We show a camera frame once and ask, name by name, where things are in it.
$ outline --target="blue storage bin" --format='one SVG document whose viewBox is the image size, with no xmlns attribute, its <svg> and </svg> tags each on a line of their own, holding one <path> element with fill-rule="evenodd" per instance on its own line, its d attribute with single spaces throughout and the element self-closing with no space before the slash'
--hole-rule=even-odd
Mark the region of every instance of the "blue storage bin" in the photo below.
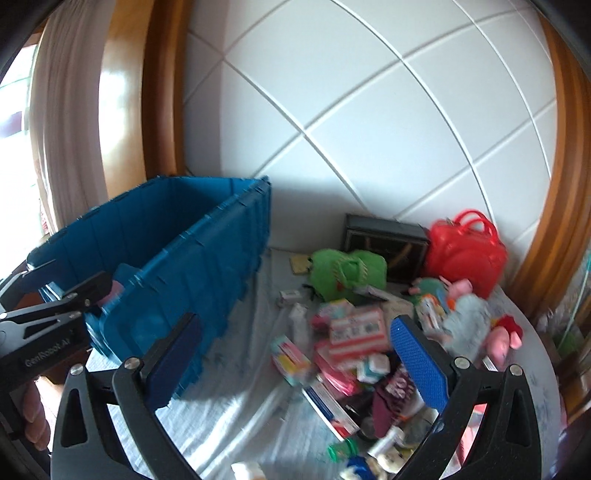
<svg viewBox="0 0 591 480">
<path fill-rule="evenodd" d="M 201 356 L 258 269 L 269 237 L 271 185 L 262 180 L 158 177 L 97 207 L 33 250 L 30 267 L 56 260 L 46 300 L 99 271 L 124 285 L 86 315 L 93 346 L 123 361 L 141 356 L 185 312 L 199 315 L 200 348 L 179 386 L 195 382 Z"/>
</svg>

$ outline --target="green plush bag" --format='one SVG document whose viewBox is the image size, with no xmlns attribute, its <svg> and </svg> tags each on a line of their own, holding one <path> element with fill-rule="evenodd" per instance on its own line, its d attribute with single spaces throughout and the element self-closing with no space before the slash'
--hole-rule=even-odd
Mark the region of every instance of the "green plush bag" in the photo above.
<svg viewBox="0 0 591 480">
<path fill-rule="evenodd" d="M 355 287 L 370 285 L 384 290 L 388 266 L 384 257 L 355 250 L 350 254 L 324 249 L 311 256 L 310 284 L 324 301 L 347 299 L 354 302 L 359 296 Z"/>
</svg>

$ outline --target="bed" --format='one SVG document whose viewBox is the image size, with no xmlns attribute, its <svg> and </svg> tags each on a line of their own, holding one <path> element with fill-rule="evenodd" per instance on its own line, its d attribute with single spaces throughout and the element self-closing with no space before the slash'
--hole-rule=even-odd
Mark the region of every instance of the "bed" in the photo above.
<svg viewBox="0 0 591 480">
<path fill-rule="evenodd" d="M 157 416 L 180 452 L 204 480 L 231 480 L 230 465 L 257 461 L 270 478 L 337 478 L 342 465 L 331 463 L 326 448 L 336 442 L 298 388 L 274 369 L 269 344 L 288 333 L 287 312 L 275 304 L 278 292 L 301 286 L 291 273 L 288 252 L 269 250 L 249 290 L 237 302 L 226 334 L 203 358 L 203 373 L 180 399 Z M 494 316 L 509 313 L 524 329 L 524 346 L 509 362 L 526 373 L 540 429 L 543 478 L 556 457 L 560 400 L 550 360 L 531 324 L 497 287 L 489 299 Z M 117 365 L 92 352 L 87 368 Z M 136 471 L 150 476 L 118 407 L 110 407 L 121 443 Z"/>
</svg>

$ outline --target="white tiled wall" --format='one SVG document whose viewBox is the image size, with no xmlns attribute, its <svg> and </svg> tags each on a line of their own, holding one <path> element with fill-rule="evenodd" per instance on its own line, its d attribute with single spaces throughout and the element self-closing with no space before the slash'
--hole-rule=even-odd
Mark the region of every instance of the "white tiled wall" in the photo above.
<svg viewBox="0 0 591 480">
<path fill-rule="evenodd" d="M 527 253 L 554 161 L 548 47 L 525 0 L 197 0 L 187 167 L 263 176 L 271 245 L 338 247 L 346 212 L 478 208 Z"/>
</svg>

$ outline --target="human hand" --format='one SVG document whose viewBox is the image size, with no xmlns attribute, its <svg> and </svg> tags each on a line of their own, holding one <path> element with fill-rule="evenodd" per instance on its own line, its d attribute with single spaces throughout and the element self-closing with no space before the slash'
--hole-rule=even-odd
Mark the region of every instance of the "human hand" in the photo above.
<svg viewBox="0 0 591 480">
<path fill-rule="evenodd" d="M 30 382 L 22 399 L 22 416 L 27 422 L 25 437 L 39 451 L 45 450 L 49 445 L 51 430 L 45 418 L 45 409 L 41 403 L 41 395 L 35 385 Z"/>
</svg>

